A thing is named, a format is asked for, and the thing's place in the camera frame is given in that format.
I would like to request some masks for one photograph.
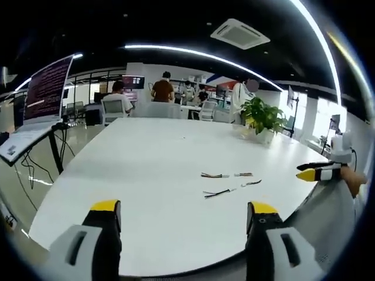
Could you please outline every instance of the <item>chair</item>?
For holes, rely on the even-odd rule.
[[[199,112],[199,119],[201,121],[212,121],[213,120],[213,111],[217,103],[214,101],[205,101],[202,105],[202,109]]]
[[[122,100],[109,100],[104,101],[101,100],[101,104],[103,106],[103,118],[102,124],[109,125],[117,118],[124,118],[127,117],[127,113],[125,112],[124,105],[122,104]]]
[[[153,101],[146,106],[142,115],[140,117],[180,119],[180,105]]]

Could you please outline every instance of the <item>green plant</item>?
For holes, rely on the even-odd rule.
[[[284,112],[278,107],[266,104],[262,99],[255,97],[251,101],[246,101],[242,106],[242,116],[255,129],[258,135],[264,129],[281,132],[287,124]]]

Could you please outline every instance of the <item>floor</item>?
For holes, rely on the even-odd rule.
[[[67,143],[75,154],[79,153],[79,151],[102,130],[103,127],[101,125],[86,127],[84,124],[78,124],[68,130]],[[57,135],[62,137],[61,132],[57,132]],[[62,141],[56,138],[56,142],[60,150]],[[58,177],[48,139],[38,143],[32,149],[29,156],[34,162],[47,169],[53,180]],[[63,166],[69,164],[72,158],[73,155],[71,151],[66,147]],[[48,174],[36,167],[34,176],[30,177],[29,169],[21,165],[21,160],[19,160],[15,166],[22,181],[23,188],[35,207],[39,208],[52,185]],[[13,242],[15,248],[18,249],[31,264],[38,265],[45,260],[47,251],[27,235],[36,210],[19,182],[16,169],[0,161],[0,200],[6,204],[18,222],[16,229],[10,232],[10,240]],[[33,189],[31,189],[30,181],[33,181]]]

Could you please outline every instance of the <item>led light strip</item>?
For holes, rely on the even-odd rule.
[[[290,1],[297,8],[297,10],[299,10],[302,16],[304,16],[304,18],[308,21],[312,30],[315,32],[316,37],[318,37],[320,44],[322,45],[323,51],[326,54],[326,57],[328,59],[330,70],[332,72],[333,82],[335,84],[336,95],[337,95],[337,103],[339,104],[339,106],[341,106],[341,90],[340,90],[338,71],[336,70],[335,62],[333,61],[333,56],[329,50],[327,41],[324,38],[322,31],[319,29],[318,24],[315,22],[314,18],[311,16],[311,14],[306,9],[306,7],[300,2],[300,0],[290,0]]]
[[[202,56],[202,57],[208,57],[210,59],[218,60],[218,61],[221,61],[223,63],[229,64],[231,66],[237,67],[237,68],[239,68],[241,70],[244,70],[246,72],[249,72],[252,75],[255,75],[258,78],[262,79],[263,81],[267,82],[268,84],[274,86],[279,91],[283,91],[283,89],[281,87],[277,86],[275,83],[273,83],[269,79],[263,77],[262,75],[256,73],[255,71],[252,71],[252,70],[250,70],[250,69],[248,69],[246,67],[243,67],[243,66],[241,66],[241,65],[239,65],[237,63],[233,63],[232,61],[222,59],[221,57],[212,56],[211,54],[206,54],[206,53],[202,53],[202,52],[198,52],[198,51],[194,51],[194,50],[189,50],[189,49],[176,48],[176,47],[170,47],[170,46],[158,46],[158,45],[125,45],[124,47],[125,47],[125,49],[159,49],[159,50],[171,50],[171,51],[177,51],[177,52],[184,52],[184,53],[196,54],[196,55]]]
[[[79,58],[81,58],[81,57],[83,57],[83,54],[75,54],[74,56],[73,56],[73,60],[75,60],[75,59],[79,59]],[[15,90],[14,90],[14,92],[18,92],[24,85],[26,85],[27,83],[29,83],[31,81],[31,77],[30,78],[28,78],[28,79],[26,79],[20,86],[18,86]]]

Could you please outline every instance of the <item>monitor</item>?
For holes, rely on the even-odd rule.
[[[109,95],[109,93],[103,94],[103,93],[101,93],[101,92],[95,92],[95,93],[94,93],[94,102],[95,102],[96,104],[100,103],[101,100],[102,100],[106,95]]]
[[[64,90],[63,98],[68,98],[68,92],[69,92],[69,89]]]
[[[122,77],[122,82],[124,82],[125,89],[141,90],[145,87],[144,76],[124,75]]]
[[[40,121],[60,118],[66,77],[73,56],[58,60],[31,77],[23,119]]]
[[[227,92],[227,88],[222,85],[216,86],[216,96],[217,97],[225,97]]]

